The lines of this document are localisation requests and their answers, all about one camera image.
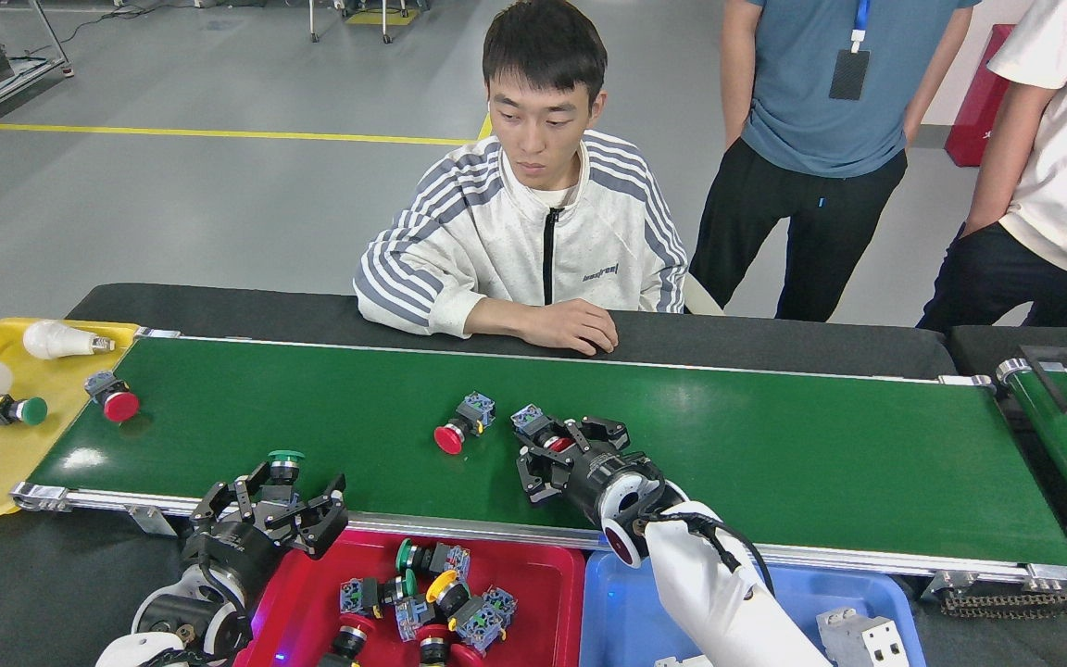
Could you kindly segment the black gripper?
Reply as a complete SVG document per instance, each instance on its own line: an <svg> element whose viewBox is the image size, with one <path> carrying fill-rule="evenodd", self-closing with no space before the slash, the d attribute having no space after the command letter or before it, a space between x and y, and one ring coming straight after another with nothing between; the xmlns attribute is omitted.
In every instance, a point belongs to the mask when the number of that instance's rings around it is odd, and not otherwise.
<svg viewBox="0 0 1067 667"><path fill-rule="evenodd" d="M582 514L600 526L655 491L664 474L644 452L622 451L628 447L625 423L584 415L566 420L566 443L521 445L517 476L530 506L566 497Z"/></svg>
<svg viewBox="0 0 1067 667"><path fill-rule="evenodd" d="M214 577L234 594L262 595L288 549L304 550L310 559L321 559L347 527L346 477L339 473L318 497L297 501L278 517L278 528L285 529L285 536L269 536L257 503L269 480L270 464L261 461L230 483L213 485L196 504L191 515L192 535L182 551L187 595L219 594L200 572L204 556L210 558ZM222 521L233 504L236 521Z"/></svg>

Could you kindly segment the seated person's right hand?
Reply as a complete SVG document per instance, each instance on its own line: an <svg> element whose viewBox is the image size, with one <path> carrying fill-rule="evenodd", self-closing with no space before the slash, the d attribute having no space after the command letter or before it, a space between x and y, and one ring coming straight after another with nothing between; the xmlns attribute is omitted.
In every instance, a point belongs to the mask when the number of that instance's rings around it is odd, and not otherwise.
<svg viewBox="0 0 1067 667"><path fill-rule="evenodd" d="M574 350L589 358L611 353L620 342L610 313L583 299L535 308L524 339L534 346Z"/></svg>

